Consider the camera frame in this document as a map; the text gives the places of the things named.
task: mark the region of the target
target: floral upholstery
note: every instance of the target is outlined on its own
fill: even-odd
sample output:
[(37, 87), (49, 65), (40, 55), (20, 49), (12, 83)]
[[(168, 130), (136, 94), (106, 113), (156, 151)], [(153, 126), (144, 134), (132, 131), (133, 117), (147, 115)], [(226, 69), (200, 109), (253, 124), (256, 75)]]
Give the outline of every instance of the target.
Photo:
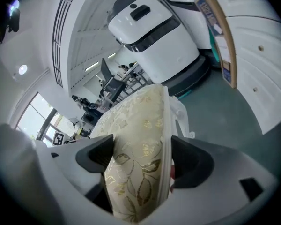
[(115, 217), (137, 223), (156, 208), (162, 141), (163, 86), (153, 84), (106, 112), (90, 137), (113, 134), (114, 155), (105, 171)]

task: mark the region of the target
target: drawer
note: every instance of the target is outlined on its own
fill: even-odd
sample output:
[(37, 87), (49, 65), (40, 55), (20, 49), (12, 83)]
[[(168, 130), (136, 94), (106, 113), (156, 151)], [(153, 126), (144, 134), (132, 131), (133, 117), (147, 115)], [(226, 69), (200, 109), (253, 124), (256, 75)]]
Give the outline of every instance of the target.
[(256, 16), (281, 21), (267, 0), (217, 0), (226, 17)]
[(227, 18), (236, 55), (254, 65), (281, 90), (281, 23), (260, 17)]
[(281, 90), (262, 71), (237, 56), (237, 89), (265, 134), (281, 122)]

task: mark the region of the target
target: fan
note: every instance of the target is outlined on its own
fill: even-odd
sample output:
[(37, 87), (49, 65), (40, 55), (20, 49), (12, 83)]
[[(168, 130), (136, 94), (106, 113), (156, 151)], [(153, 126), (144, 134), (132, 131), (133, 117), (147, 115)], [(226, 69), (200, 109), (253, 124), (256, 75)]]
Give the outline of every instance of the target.
[(81, 122), (77, 118), (70, 118), (67, 125), (69, 128), (81, 128)]

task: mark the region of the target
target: railing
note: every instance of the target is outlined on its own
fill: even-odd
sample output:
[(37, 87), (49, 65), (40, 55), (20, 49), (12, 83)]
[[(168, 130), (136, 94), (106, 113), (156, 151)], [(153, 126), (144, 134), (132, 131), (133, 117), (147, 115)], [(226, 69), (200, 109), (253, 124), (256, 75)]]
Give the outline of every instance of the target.
[(54, 67), (55, 80), (62, 88), (61, 72), (60, 72), (60, 43), (62, 31), (69, 8), (73, 0), (60, 0), (57, 13), (55, 16), (53, 36), (52, 36), (52, 59)]

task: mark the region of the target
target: floor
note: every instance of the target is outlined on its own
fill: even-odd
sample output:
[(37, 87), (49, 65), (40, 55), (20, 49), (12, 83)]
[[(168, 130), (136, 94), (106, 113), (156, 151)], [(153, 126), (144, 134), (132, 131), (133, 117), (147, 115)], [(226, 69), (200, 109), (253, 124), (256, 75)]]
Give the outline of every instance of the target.
[(241, 150), (277, 177), (281, 176), (281, 124), (262, 135), (258, 122), (237, 89), (220, 71), (180, 99), (188, 112), (195, 138)]

